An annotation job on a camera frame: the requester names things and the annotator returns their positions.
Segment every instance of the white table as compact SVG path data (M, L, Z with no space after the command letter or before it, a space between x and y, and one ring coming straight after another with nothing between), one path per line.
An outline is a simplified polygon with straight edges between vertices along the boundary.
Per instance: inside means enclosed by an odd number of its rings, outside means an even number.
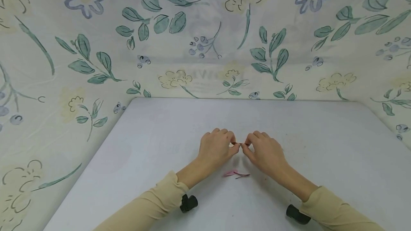
M90 231L195 158L215 127L238 141L266 131L289 163L325 185L386 230L409 230L411 152L370 110L354 102L136 98L95 154L45 231ZM237 168L249 178L222 178ZM199 206L179 210L152 230L320 230L285 216L298 199L260 173L240 152L189 192Z

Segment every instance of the finger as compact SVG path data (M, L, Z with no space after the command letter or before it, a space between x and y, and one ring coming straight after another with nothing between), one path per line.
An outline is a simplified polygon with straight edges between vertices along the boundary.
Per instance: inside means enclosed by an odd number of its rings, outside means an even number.
M232 143L235 144L235 135L232 131L228 131L227 134L225 134L227 136L227 139Z
M265 136L266 138L271 138L267 133L263 132L262 133L263 136Z
M263 134L261 134L259 131L254 131L253 134L258 137L258 138L263 138Z
M236 155L240 151L240 146L241 144L237 143L229 149L230 157Z
M254 145L257 142L257 139L258 138L253 133L250 133L250 134L248 134L247 139L245 140L244 144L253 144Z
M243 153L249 158L249 160L254 163L255 162L255 156L254 153L251 152L250 148L246 144L241 144L241 149L243 150Z

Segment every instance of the wall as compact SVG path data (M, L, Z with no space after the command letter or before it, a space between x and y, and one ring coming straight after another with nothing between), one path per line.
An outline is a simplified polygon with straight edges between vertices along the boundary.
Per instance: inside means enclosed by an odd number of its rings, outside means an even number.
M1 0L0 229L42 230L136 96L360 101L410 148L410 3Z

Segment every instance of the beige sleeve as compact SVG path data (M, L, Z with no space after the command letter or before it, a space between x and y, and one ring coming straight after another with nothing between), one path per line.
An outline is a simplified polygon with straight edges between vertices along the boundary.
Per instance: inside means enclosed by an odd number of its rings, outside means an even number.
M316 220L324 230L384 231L325 187L314 191L300 212Z
M146 231L172 210L181 205L181 198L189 189L178 183L171 171L150 190L119 209L94 231Z

